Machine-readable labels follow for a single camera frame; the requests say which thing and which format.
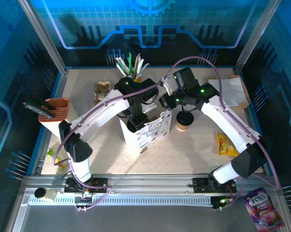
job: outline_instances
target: purple candy bag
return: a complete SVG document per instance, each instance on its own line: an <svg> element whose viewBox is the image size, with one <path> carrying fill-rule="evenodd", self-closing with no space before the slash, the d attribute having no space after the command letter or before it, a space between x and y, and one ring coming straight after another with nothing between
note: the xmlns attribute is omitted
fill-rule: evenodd
<svg viewBox="0 0 291 232"><path fill-rule="evenodd" d="M285 226L264 188L253 190L243 197L242 200L258 232L271 231Z"/></svg>

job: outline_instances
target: gear logo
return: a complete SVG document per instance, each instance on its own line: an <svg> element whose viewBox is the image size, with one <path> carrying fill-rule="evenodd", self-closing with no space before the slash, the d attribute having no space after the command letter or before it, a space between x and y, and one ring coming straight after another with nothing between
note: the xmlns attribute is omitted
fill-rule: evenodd
<svg viewBox="0 0 291 232"><path fill-rule="evenodd" d="M128 4L130 9L134 9L136 13L144 15L156 15L165 13L166 9L170 9L170 5L175 3L175 0L130 0Z"/></svg>

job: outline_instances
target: yellow snack bag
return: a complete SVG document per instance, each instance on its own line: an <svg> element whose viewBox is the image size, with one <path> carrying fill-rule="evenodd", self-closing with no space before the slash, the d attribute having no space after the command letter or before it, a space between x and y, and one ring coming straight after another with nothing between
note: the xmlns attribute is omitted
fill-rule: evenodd
<svg viewBox="0 0 291 232"><path fill-rule="evenodd" d="M229 156L238 156L239 152L236 147L233 145L232 141L225 134L220 134L217 132L218 138L218 154L219 155L229 155Z"/></svg>

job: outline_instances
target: beige countertop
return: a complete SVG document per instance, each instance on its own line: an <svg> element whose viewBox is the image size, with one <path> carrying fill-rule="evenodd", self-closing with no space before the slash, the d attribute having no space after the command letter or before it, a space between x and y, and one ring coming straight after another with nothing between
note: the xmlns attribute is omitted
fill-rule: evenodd
<svg viewBox="0 0 291 232"><path fill-rule="evenodd" d="M168 68L148 68L143 72L143 80L152 78L158 81ZM200 85L215 72L210 68L192 68ZM219 69L222 78L233 75L230 68ZM86 113L94 100L93 85L97 81L116 83L121 78L118 69L70 70L63 97L69 98L79 116ZM213 153L216 142L215 132L222 130L206 115L193 111L194 122L186 130L176 126L176 115L181 110L173 110L170 133L141 155L135 154L124 141L119 119L114 117L92 136L88 144L93 148L89 158L93 174L182 174L208 173L223 165L233 157ZM235 110L247 122L244 110ZM59 144L52 135L49 147ZM46 157L42 174L62 173L52 166L51 157Z"/></svg>

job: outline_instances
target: black cup lid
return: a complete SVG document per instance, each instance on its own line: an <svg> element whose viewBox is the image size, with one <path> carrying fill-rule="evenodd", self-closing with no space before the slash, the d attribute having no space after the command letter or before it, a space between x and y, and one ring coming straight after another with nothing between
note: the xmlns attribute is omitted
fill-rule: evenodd
<svg viewBox="0 0 291 232"><path fill-rule="evenodd" d="M36 191L35 191L35 197L36 197L36 198L42 198L42 197L45 196L45 193L46 193L45 188L38 188L38 189L36 189Z"/></svg>
<svg viewBox="0 0 291 232"><path fill-rule="evenodd" d="M180 111L176 115L176 120L182 126L189 126L194 121L194 116L191 112Z"/></svg>

